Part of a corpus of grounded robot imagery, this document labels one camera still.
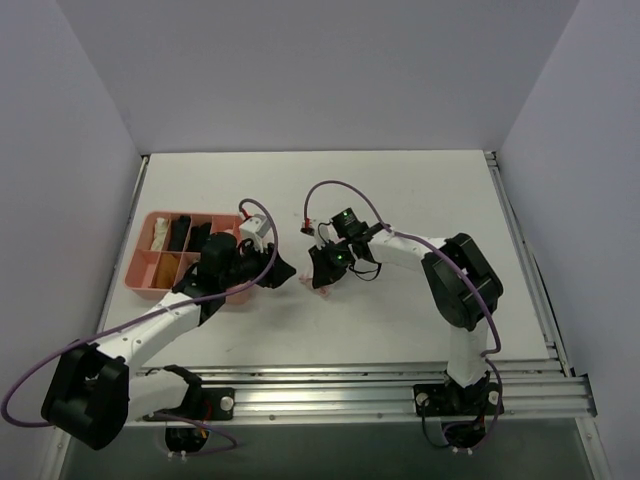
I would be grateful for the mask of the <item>white underwear with pink trim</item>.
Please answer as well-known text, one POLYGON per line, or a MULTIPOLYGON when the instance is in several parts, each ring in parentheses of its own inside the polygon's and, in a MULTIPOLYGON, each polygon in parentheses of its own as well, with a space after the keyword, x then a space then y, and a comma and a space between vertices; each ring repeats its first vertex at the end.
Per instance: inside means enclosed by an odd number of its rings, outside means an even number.
POLYGON ((311 274, 302 274, 298 277, 298 280, 301 285, 303 285, 308 291, 310 291, 316 296, 327 298, 331 294, 330 286, 323 286, 318 288, 314 287, 313 278, 311 274))

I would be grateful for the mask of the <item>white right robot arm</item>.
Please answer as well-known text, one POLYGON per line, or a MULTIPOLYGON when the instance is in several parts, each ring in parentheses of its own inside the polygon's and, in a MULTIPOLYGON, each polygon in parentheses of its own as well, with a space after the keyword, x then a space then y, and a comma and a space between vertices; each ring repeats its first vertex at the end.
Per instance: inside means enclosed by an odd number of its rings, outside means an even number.
POLYGON ((309 249, 314 289, 331 286, 361 260, 394 265, 424 274, 440 315, 450 325, 446 373, 453 380, 444 400, 455 412, 469 411, 480 400, 477 383, 488 370, 484 360, 493 313, 504 287, 472 237, 408 235, 378 222, 368 225, 348 208, 328 222, 306 220, 301 232, 312 237, 309 249))

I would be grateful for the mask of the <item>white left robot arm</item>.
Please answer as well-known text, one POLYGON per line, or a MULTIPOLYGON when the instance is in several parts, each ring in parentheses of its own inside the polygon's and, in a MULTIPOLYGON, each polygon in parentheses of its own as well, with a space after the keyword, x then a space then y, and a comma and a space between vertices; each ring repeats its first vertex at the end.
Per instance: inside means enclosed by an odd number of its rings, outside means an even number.
POLYGON ((210 235, 198 261, 154 306, 150 319, 61 355, 41 408, 43 419, 94 450, 111 443, 129 421, 165 415, 205 419, 207 400, 198 375, 177 365, 146 375, 141 368, 207 322, 236 289, 276 289, 295 273, 272 242, 258 248, 229 233, 210 235))

